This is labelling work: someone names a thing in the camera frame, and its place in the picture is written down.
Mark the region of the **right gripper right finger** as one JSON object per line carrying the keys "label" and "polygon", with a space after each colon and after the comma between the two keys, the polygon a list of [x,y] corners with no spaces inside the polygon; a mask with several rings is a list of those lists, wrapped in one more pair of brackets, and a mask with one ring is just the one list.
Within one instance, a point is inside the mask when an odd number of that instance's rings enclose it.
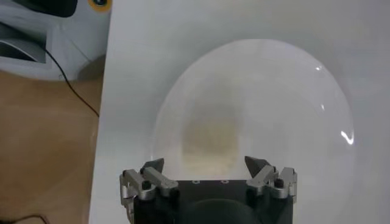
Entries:
{"label": "right gripper right finger", "polygon": [[276,199],[292,198],[297,202],[297,172],[291,167],[284,167],[281,172],[265,159],[245,156],[244,162],[251,175],[246,186],[261,196],[269,191]]}

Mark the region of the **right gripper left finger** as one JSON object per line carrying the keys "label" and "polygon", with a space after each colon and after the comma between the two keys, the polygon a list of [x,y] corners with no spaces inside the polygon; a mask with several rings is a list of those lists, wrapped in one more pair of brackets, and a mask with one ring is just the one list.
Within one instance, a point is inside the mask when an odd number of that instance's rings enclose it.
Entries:
{"label": "right gripper left finger", "polygon": [[133,214],[133,201],[152,201],[162,196],[174,200],[179,196],[179,182],[162,174],[164,159],[159,158],[146,162],[139,172],[135,169],[123,170],[119,176],[121,205],[128,214]]}

